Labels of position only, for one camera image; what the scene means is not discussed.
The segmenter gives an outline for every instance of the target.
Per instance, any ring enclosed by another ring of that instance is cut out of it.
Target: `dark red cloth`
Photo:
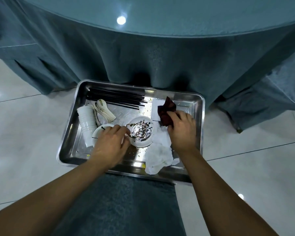
[[[169,97],[166,97],[164,105],[157,107],[157,113],[163,126],[174,126],[173,120],[167,114],[167,111],[176,111],[176,104]]]

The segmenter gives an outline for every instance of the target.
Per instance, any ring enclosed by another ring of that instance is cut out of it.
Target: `forearm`
[[[211,168],[198,151],[182,158],[211,236],[275,235],[275,231]]]
[[[106,168],[88,162],[0,211],[0,235],[49,234],[74,200]]]

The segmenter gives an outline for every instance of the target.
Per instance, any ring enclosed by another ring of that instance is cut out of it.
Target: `stack of white cups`
[[[97,128],[94,109],[92,106],[83,106],[77,110],[85,144],[87,147],[93,146],[92,135]]]

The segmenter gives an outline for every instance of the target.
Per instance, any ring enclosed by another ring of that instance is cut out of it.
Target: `hand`
[[[129,137],[125,134],[130,134],[130,130],[125,126],[107,127],[98,137],[89,161],[101,164],[107,170],[116,166],[130,146]]]
[[[168,126],[168,133],[173,149],[180,157],[187,152],[197,150],[195,119],[183,111],[167,112],[167,114],[174,123],[174,127]]]

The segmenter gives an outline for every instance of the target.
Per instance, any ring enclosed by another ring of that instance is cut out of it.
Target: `crumpled tissue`
[[[145,172],[157,174],[163,167],[178,164],[179,158],[174,159],[171,151],[171,141],[167,127],[160,127],[154,134],[153,143],[145,151]]]

